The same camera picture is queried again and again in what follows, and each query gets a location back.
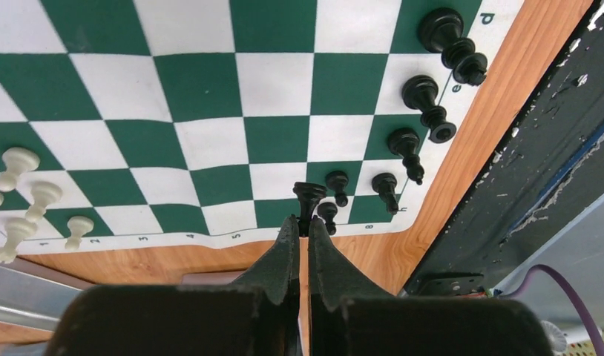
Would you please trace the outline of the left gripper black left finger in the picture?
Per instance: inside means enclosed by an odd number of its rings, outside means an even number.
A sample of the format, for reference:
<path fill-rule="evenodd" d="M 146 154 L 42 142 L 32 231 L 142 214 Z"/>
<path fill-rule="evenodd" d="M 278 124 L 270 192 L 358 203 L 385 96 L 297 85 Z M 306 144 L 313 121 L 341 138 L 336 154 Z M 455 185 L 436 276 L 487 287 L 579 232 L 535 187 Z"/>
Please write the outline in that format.
<path fill-rule="evenodd" d="M 67 308 L 46 355 L 299 355 L 299 229 L 225 285 L 98 285 Z"/>

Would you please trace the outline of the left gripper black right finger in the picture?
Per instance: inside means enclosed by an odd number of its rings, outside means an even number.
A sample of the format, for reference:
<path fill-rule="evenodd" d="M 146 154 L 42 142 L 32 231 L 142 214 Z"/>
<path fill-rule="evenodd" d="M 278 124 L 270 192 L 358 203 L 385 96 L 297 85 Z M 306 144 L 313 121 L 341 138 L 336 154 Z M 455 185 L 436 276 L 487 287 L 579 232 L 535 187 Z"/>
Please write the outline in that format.
<path fill-rule="evenodd" d="M 399 298 L 357 269 L 324 221 L 309 224 L 311 355 L 551 355 L 537 317 L 513 300 Z"/>

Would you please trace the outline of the black chess pawn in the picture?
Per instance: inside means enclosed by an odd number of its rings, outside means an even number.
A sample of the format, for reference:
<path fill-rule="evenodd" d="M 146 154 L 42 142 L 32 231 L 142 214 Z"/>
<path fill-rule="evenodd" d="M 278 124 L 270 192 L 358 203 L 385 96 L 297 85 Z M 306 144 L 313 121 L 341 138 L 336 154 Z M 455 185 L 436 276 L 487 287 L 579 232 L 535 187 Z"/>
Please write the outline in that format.
<path fill-rule="evenodd" d="M 324 220 L 329 236 L 336 233 L 335 217 L 338 213 L 338 206 L 333 202 L 323 202 L 317 207 L 318 216 Z"/>
<path fill-rule="evenodd" d="M 297 196 L 300 204 L 300 214 L 298 217 L 299 236 L 308 237 L 313 212 L 320 201 L 326 198 L 327 188 L 315 183 L 296 182 L 292 191 Z"/>
<path fill-rule="evenodd" d="M 338 207 L 347 206 L 349 200 L 345 188 L 348 186 L 349 178 L 344 171 L 333 171 L 325 176 L 325 183 L 328 189 L 332 190 L 335 198 L 335 204 Z"/>

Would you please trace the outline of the black chess piece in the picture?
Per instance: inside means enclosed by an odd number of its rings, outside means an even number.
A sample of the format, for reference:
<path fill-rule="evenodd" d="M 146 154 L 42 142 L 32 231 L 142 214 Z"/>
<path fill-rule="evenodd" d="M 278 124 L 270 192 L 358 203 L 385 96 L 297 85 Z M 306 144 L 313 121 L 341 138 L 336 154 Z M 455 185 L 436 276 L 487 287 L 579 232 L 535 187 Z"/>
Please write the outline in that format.
<path fill-rule="evenodd" d="M 446 120 L 447 111 L 435 103 L 439 87 L 427 75 L 416 75 L 408 79 L 402 89 L 401 98 L 409 109 L 421 111 L 421 124 L 430 130 L 429 140 L 436 144 L 450 141 L 457 127 Z"/>
<path fill-rule="evenodd" d="M 399 128 L 387 137 L 387 147 L 392 154 L 402 157 L 407 177 L 415 184 L 422 185 L 424 168 L 416 152 L 419 145 L 419 136 L 412 128 Z"/>

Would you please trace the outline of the metal tin with black pieces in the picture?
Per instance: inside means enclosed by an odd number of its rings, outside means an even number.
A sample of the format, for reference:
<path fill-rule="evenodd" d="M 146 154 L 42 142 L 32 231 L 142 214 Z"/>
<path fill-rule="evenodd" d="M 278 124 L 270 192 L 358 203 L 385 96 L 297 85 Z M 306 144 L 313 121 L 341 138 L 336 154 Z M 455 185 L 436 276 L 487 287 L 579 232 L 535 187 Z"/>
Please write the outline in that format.
<path fill-rule="evenodd" d="M 20 258 L 0 263 L 0 323 L 52 332 L 93 284 Z"/>

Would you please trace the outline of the green white chess mat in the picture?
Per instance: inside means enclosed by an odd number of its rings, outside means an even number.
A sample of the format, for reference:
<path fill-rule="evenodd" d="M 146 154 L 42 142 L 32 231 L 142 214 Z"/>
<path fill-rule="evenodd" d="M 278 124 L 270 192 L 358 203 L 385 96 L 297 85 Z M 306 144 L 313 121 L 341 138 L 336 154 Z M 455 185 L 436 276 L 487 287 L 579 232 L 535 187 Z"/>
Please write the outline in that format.
<path fill-rule="evenodd" d="M 272 240 L 294 184 L 333 171 L 337 235 L 407 230 L 453 138 L 429 140 L 404 83 L 432 77 L 457 128 L 478 91 L 418 40 L 440 7 L 489 66 L 522 2 L 0 1 L 0 261 Z M 399 128 L 422 185 L 387 147 Z M 372 189 L 387 172 L 396 215 Z"/>

